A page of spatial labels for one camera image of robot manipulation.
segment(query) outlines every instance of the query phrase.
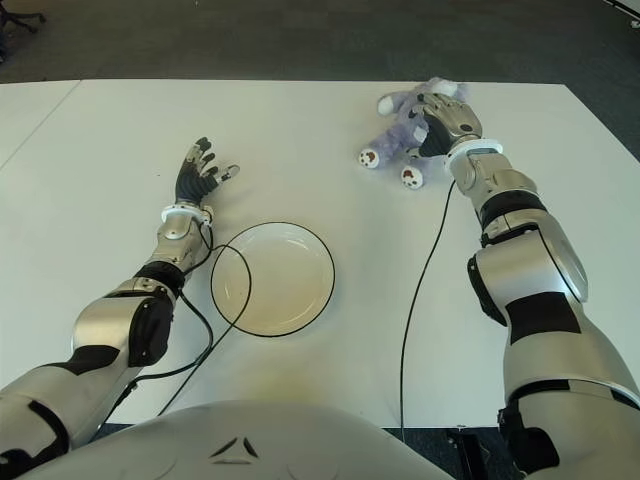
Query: gray carpet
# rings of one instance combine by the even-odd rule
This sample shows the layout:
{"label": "gray carpet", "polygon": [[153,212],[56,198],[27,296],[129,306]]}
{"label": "gray carpet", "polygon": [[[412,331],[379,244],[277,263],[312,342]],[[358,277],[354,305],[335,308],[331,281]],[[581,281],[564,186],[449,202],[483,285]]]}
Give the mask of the gray carpet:
{"label": "gray carpet", "polygon": [[76,78],[564,83],[640,157],[640,31],[600,0],[7,0],[0,82]]}

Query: stuffed toy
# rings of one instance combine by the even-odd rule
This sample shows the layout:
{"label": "stuffed toy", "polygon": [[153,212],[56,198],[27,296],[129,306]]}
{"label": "stuffed toy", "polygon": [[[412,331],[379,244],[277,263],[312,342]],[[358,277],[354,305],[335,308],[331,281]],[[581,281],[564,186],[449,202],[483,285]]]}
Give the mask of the stuffed toy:
{"label": "stuffed toy", "polygon": [[467,92],[468,86],[464,83],[435,77],[411,91],[393,92],[383,96],[378,101],[378,113],[395,113],[395,122],[360,152],[358,161],[366,168],[383,168],[392,160],[402,158],[402,183],[412,190],[420,188],[435,158],[422,157],[418,153],[418,148],[429,135],[429,125],[422,115],[422,95],[442,93],[464,102]]}

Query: robotic hand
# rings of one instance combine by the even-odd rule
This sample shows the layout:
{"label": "robotic hand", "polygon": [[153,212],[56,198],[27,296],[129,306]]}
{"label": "robotic hand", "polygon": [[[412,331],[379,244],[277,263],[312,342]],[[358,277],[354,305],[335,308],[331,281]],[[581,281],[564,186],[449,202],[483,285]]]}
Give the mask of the robotic hand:
{"label": "robotic hand", "polygon": [[176,299],[203,244],[199,229],[212,220],[202,200],[239,171],[205,171],[215,157],[204,156],[210,148],[201,138],[187,153],[151,258],[80,313],[71,358],[35,368],[0,391],[0,478],[87,443],[127,384],[166,352]]}
{"label": "robotic hand", "polygon": [[583,310],[587,277],[569,240],[467,105],[425,95],[431,134],[482,228],[468,262],[482,310],[509,329],[507,407],[499,424],[531,478],[636,478],[640,393],[615,347]]}

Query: white table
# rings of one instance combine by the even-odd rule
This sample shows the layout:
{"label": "white table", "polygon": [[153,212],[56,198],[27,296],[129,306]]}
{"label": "white table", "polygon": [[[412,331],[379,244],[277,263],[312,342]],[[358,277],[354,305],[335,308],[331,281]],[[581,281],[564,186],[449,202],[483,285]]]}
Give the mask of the white table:
{"label": "white table", "polygon": [[0,169],[78,83],[0,84]]}
{"label": "white table", "polygon": [[[264,221],[299,223],[331,250],[336,288],[322,316],[292,336],[230,334],[176,407],[286,399],[397,425],[404,322],[448,180],[409,191],[397,172],[365,170],[355,156],[388,122],[375,114],[377,97],[411,85],[83,81],[0,174],[0,380],[68,358],[76,315],[150,255],[184,153],[208,135],[221,164],[242,166],[212,198],[217,242]],[[474,84],[471,103],[562,222],[590,275],[587,313],[640,379],[640,165],[564,86]],[[506,330],[482,314],[465,269],[478,236],[455,192],[408,343],[409,426],[492,425],[503,405]],[[208,271],[186,292],[221,332]],[[180,306],[169,352],[147,372],[203,345]],[[112,421],[151,417],[181,380],[141,385]]]}

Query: teddy bear foot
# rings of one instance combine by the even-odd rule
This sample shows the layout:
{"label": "teddy bear foot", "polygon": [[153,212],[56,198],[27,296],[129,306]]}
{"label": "teddy bear foot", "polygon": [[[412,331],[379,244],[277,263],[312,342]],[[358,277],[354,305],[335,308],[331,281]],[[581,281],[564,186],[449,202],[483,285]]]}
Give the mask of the teddy bear foot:
{"label": "teddy bear foot", "polygon": [[371,150],[370,148],[365,148],[360,152],[358,156],[358,161],[360,165],[367,168],[377,168],[380,164],[380,155],[375,150]]}
{"label": "teddy bear foot", "polygon": [[422,172],[415,167],[404,167],[400,174],[402,183],[411,190],[417,190],[424,184]]}

